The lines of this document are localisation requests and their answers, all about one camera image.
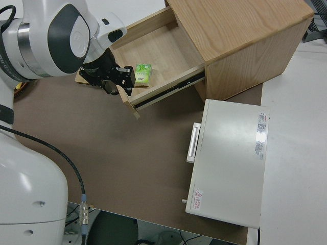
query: green package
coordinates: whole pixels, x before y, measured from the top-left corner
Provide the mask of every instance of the green package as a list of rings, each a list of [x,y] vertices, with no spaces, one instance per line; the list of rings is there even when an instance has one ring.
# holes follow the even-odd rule
[[[151,76],[151,65],[137,64],[135,70],[135,86],[149,87]]]

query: cable connector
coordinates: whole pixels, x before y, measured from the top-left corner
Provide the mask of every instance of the cable connector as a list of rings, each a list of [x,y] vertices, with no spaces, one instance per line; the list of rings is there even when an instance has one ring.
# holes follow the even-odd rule
[[[88,204],[86,203],[86,195],[82,194],[82,202],[80,205],[80,225],[81,225],[81,234],[87,234],[87,225],[88,225]]]

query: brown mat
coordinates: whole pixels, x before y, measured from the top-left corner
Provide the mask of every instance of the brown mat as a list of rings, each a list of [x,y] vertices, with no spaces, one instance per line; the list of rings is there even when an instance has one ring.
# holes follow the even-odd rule
[[[118,96],[74,82],[34,82],[15,102],[15,129],[64,151],[83,177],[96,208],[246,244],[247,228],[185,213],[192,165],[186,162],[193,122],[204,104],[194,87],[140,111],[136,120]],[[232,101],[260,103],[261,86]],[[80,202],[77,178],[51,150],[19,139],[54,160],[67,177],[69,201]]]

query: wooden cabinet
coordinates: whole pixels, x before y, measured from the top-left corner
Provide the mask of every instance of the wooden cabinet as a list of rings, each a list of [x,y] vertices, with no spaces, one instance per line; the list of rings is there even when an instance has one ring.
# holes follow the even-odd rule
[[[280,75],[313,16],[303,0],[167,0],[111,48],[120,66],[151,64],[150,87],[119,89],[137,111],[195,84],[225,100]]]

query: white appliance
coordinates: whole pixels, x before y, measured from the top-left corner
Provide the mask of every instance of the white appliance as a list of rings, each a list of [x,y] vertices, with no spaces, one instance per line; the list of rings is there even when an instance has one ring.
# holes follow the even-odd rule
[[[188,154],[187,213],[259,228],[268,123],[268,107],[205,101]]]

